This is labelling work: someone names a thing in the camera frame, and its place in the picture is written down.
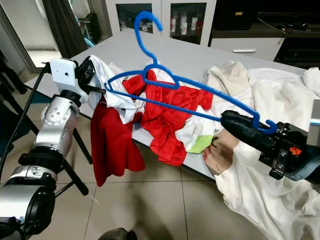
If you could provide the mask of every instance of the metal stand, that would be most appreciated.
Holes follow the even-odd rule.
[[[78,132],[78,130],[76,128],[73,130],[73,136],[74,136],[74,139],[76,140],[76,142],[78,143],[80,149],[82,150],[83,155],[85,156],[85,158],[88,161],[88,163],[92,164],[93,162],[92,162],[91,155],[88,152],[88,149],[87,149],[84,141],[82,140],[82,138],[81,138],[81,136],[80,136],[80,134],[79,134],[79,132]],[[72,181],[69,182],[63,188],[61,188],[58,192],[56,192],[55,193],[55,197],[57,198],[58,196],[60,196],[68,188],[70,188],[73,184],[76,185],[76,187],[79,189],[79,191],[82,193],[83,196],[88,195],[89,189],[84,184],[84,182],[80,179],[80,177],[76,174],[76,172],[72,169],[72,167],[67,162],[67,160],[64,160],[62,162],[61,171],[63,171],[63,170],[66,171],[66,173],[69,175],[69,177],[72,179]]]
[[[14,96],[12,96],[10,91],[4,85],[1,86],[1,95],[13,107],[16,113],[21,116],[24,110],[20,107]],[[27,115],[25,116],[24,123],[32,130],[32,132],[34,132],[35,135],[39,133],[39,129]]]
[[[90,153],[88,152],[88,149],[84,143],[84,141],[82,141],[82,138],[78,132],[78,130],[75,128],[73,130],[73,136],[74,136],[74,139],[76,140],[76,142],[78,143],[80,149],[82,150],[83,152],[83,155],[85,156],[86,160],[88,161],[89,164],[92,164],[92,158],[91,158],[91,155]]]
[[[5,61],[0,57],[0,73],[4,73],[10,79],[11,83],[16,87],[16,89],[21,93],[25,94],[27,91],[26,86],[22,83],[19,76],[15,71],[7,66]]]
[[[65,192],[68,188],[70,188],[73,184],[76,185],[76,187],[79,189],[79,191],[82,193],[83,196],[88,195],[88,193],[89,193],[88,187],[84,184],[83,181],[81,181],[80,177],[72,169],[72,167],[67,162],[67,160],[63,160],[63,162],[62,162],[61,171],[63,171],[63,170],[66,171],[66,173],[69,175],[69,177],[71,178],[72,181],[69,182],[62,189],[60,189],[58,192],[56,192],[55,197],[57,198],[59,195],[61,195],[63,192]]]

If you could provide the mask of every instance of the pile of clothes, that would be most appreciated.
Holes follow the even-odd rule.
[[[123,72],[96,56],[90,59],[96,70],[90,84],[95,87],[103,87],[108,79]],[[300,76],[271,68],[246,70],[240,62],[228,61],[220,68],[210,67],[207,76],[208,86],[255,109],[262,123],[271,119],[308,131],[313,100],[320,97],[317,67]],[[149,70],[147,79],[174,83],[159,69]],[[119,92],[207,115],[220,117],[225,110],[234,110],[249,116],[232,103],[189,85],[178,90],[146,85],[140,75],[118,78],[111,85]],[[150,148],[161,162],[180,166],[187,152],[202,153],[225,204],[268,239],[320,239],[320,187],[305,180],[270,177],[270,168],[259,161],[261,153],[236,139],[219,122],[108,91],[102,97],[91,93],[89,105],[95,109],[91,148],[98,186],[111,174],[122,176],[125,169],[144,169],[143,158],[132,142],[133,124],[139,122],[153,136]]]
[[[94,86],[103,87],[108,79],[122,72],[113,63],[108,66],[96,56],[92,55],[90,60],[96,73],[90,83]],[[149,70],[147,79],[173,84],[172,79],[158,69]],[[111,85],[119,92],[212,115],[213,94],[202,89],[182,85],[173,90],[146,84],[141,75],[118,78]],[[153,136],[150,149],[159,156],[158,160],[173,166],[182,165],[187,151],[201,153],[210,145],[214,134],[215,124],[211,120],[108,91],[100,99],[91,93],[89,105],[95,109],[91,120],[91,151],[98,186],[110,175],[122,176],[125,169],[140,171],[145,168],[132,142],[136,122]]]
[[[208,69],[208,85],[260,114],[260,121],[291,123],[308,131],[313,101],[320,98],[317,67],[303,76],[271,68],[246,70],[239,62]],[[211,110],[246,112],[215,96]],[[305,180],[269,176],[260,151],[239,141],[216,122],[218,134],[203,151],[225,204],[248,219],[270,240],[320,239],[320,186]]]

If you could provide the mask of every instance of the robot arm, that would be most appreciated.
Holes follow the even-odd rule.
[[[89,92],[105,91],[88,86],[95,73],[89,58],[80,67],[68,59],[54,59],[50,69],[61,93],[42,111],[43,124],[32,149],[20,156],[21,166],[0,188],[0,239],[27,238],[50,224],[57,175],[72,145],[79,107]]]
[[[252,118],[227,110],[221,124],[239,140],[261,151],[259,161],[271,167],[269,175],[320,185],[320,100],[314,100],[309,132],[290,123],[279,122],[272,135],[252,128]]]

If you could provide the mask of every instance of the wall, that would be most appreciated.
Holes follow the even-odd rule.
[[[2,22],[0,21],[0,50],[8,60],[12,69],[17,73],[20,74],[26,67],[25,62],[23,61],[22,57],[20,56],[18,50],[11,42],[9,35],[7,34]]]
[[[14,30],[27,50],[54,50],[50,29],[35,0],[0,0]]]

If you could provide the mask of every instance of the white table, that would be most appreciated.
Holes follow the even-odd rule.
[[[299,75],[302,75],[305,71],[289,65],[203,47],[164,36],[155,36],[146,32],[141,32],[141,38],[145,47],[154,53],[158,61],[168,67],[174,74],[202,83],[207,80],[206,72],[209,67],[220,67],[227,60],[241,62],[246,69],[273,68]],[[151,60],[141,51],[133,29],[129,28],[72,59],[81,64],[89,55],[96,55],[107,64],[113,62],[125,71],[142,70],[146,63]],[[32,88],[36,79],[34,78],[25,84]],[[50,74],[45,74],[37,90],[50,98],[59,93]],[[82,104],[80,111],[89,118],[92,117],[94,112],[88,104]],[[147,146],[150,146],[153,139],[149,132],[141,128],[139,124],[135,124],[133,127],[132,138]],[[214,179],[200,154],[188,153],[183,164],[201,175]]]

